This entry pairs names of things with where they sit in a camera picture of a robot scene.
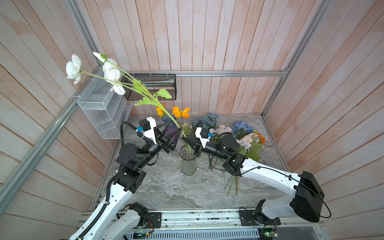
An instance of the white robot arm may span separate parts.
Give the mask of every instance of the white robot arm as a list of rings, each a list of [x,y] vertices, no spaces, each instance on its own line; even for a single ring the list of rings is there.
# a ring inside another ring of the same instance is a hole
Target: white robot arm
[[[265,224],[274,218],[297,215],[310,222],[318,222],[324,193],[309,172],[296,174],[275,169],[237,153],[239,143],[231,133],[223,133],[219,144],[210,142],[208,129],[198,127],[196,138],[183,137],[199,156],[202,152],[225,160],[223,168],[232,175],[249,177],[269,184],[287,196],[275,200],[260,200],[254,212],[258,223]]]

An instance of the blue glass vase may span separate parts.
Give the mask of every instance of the blue glass vase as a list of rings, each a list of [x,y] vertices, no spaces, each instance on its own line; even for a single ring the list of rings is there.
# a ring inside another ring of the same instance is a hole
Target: blue glass vase
[[[172,115],[172,117],[173,117],[174,119],[176,119],[175,115],[172,114],[172,111],[168,111],[168,112],[169,112],[169,114]],[[178,128],[178,127],[176,126],[175,122],[172,121],[172,119],[171,119],[167,114],[164,114],[164,115],[161,117],[161,119],[162,119],[164,122],[170,122],[170,126],[169,126],[169,128],[168,128],[168,130],[167,130],[165,136],[167,136],[168,134],[170,134],[171,132],[175,131],[175,130]],[[176,138],[177,138],[177,134],[171,138],[171,141],[175,141]]]

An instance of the glass vase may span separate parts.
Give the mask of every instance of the glass vase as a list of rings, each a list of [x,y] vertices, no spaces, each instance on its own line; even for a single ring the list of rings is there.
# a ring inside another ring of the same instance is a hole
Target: glass vase
[[[187,146],[184,145],[180,148],[179,155],[183,159],[181,163],[181,172],[187,176],[191,176],[195,174],[197,170],[196,166],[196,156],[194,156],[191,148],[188,150]]]

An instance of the pink wooden wall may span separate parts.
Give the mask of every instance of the pink wooden wall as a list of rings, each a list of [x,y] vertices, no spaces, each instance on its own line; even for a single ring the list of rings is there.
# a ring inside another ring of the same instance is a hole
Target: pink wooden wall
[[[266,116],[290,170],[324,190],[332,239],[384,238],[383,13],[334,1]]]
[[[100,52],[127,70],[285,69],[320,1],[79,0]],[[278,79],[178,78],[166,108],[261,113]],[[133,114],[155,114],[151,106]]]
[[[0,185],[85,81],[72,53],[96,60],[62,0],[0,1]],[[0,239],[68,239],[88,211],[113,147],[77,111],[0,217]]]

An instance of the orange poppy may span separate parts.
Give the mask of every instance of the orange poppy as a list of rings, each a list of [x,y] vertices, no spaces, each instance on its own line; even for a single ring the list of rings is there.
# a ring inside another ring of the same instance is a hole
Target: orange poppy
[[[157,111],[157,114],[158,114],[160,117],[164,116],[164,111],[163,111],[163,109],[161,109],[160,107],[156,107],[156,111]]]
[[[260,139],[259,139],[259,143],[265,143],[265,137],[263,137],[260,133],[256,133],[257,135],[259,135]]]
[[[172,114],[175,115],[176,118],[181,117],[181,111],[178,107],[173,107],[172,108]]]
[[[191,111],[190,108],[185,108],[184,111],[181,112],[183,118],[188,118],[189,117],[189,111]]]

